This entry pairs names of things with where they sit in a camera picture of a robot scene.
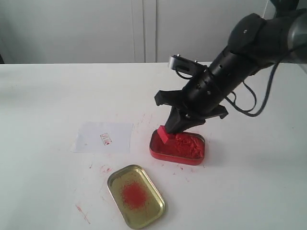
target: white paper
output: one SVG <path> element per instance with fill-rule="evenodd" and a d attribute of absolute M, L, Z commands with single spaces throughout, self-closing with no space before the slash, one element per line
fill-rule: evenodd
<path fill-rule="evenodd" d="M 86 122 L 79 129 L 73 152 L 129 153 L 133 124 Z"/>

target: red pigment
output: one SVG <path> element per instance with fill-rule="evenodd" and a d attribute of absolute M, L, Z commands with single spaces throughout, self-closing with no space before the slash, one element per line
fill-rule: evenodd
<path fill-rule="evenodd" d="M 174 139 L 164 144 L 158 133 L 155 133 L 153 135 L 151 149 L 165 155 L 197 159 L 203 157 L 204 143 L 196 136 L 178 133 Z"/>
<path fill-rule="evenodd" d="M 147 194 L 145 190 L 137 182 L 124 185 L 121 196 L 129 209 L 141 208 L 145 206 L 147 200 Z"/>

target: metal bracket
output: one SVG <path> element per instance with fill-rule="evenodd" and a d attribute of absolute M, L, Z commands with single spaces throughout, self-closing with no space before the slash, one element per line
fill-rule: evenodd
<path fill-rule="evenodd" d="M 198 63 L 197 61 L 191 61 L 189 59 L 183 58 L 179 54 L 169 57 L 168 67 L 172 70 L 191 76 L 204 71 L 202 64 Z"/>

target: table surface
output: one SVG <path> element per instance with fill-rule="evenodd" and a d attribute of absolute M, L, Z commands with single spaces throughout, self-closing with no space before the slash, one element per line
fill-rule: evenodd
<path fill-rule="evenodd" d="M 246 81 L 259 102 L 269 72 Z M 278 68 L 259 117 L 223 102 L 229 111 L 224 120 L 192 128 L 207 144 L 199 166 L 159 161 L 149 153 L 151 134 L 170 111 L 156 106 L 154 95 L 185 84 L 166 63 L 1 65 L 0 229 L 129 229 L 106 180 L 130 164 L 146 170 L 167 203 L 164 216 L 147 229 L 306 229 L 302 69 Z M 244 87 L 236 92 L 238 105 L 252 106 Z M 130 154 L 72 152 L 87 121 L 133 123 Z"/>

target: white wall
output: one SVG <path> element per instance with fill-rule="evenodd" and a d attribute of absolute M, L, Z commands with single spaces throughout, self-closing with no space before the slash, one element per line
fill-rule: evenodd
<path fill-rule="evenodd" d="M 6 63 L 211 61 L 268 0 L 0 0 Z"/>

